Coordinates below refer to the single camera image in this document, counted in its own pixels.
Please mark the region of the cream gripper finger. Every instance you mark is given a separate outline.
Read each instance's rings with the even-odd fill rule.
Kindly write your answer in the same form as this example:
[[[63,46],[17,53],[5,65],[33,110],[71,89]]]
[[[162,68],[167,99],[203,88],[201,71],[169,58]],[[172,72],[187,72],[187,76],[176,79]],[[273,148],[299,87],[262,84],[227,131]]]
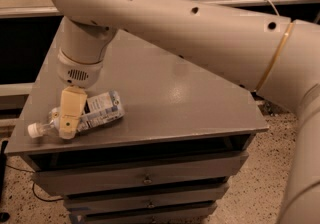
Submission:
[[[59,136],[62,139],[75,137],[86,100],[85,90],[77,86],[68,86],[62,91],[59,122]]]

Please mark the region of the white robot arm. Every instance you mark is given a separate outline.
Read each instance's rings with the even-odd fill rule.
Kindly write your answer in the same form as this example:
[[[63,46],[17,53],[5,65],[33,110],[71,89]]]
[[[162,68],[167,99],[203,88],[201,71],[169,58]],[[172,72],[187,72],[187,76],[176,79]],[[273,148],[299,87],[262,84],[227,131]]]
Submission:
[[[77,23],[126,30],[296,114],[277,224],[320,224],[318,25],[190,0],[52,1]]]

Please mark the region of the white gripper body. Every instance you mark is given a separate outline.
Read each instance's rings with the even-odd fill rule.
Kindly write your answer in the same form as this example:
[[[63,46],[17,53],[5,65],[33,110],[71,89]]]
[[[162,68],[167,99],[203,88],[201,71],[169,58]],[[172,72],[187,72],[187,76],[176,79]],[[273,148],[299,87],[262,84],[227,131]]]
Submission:
[[[71,50],[60,48],[57,73],[68,85],[89,88],[97,82],[103,67],[101,50]]]

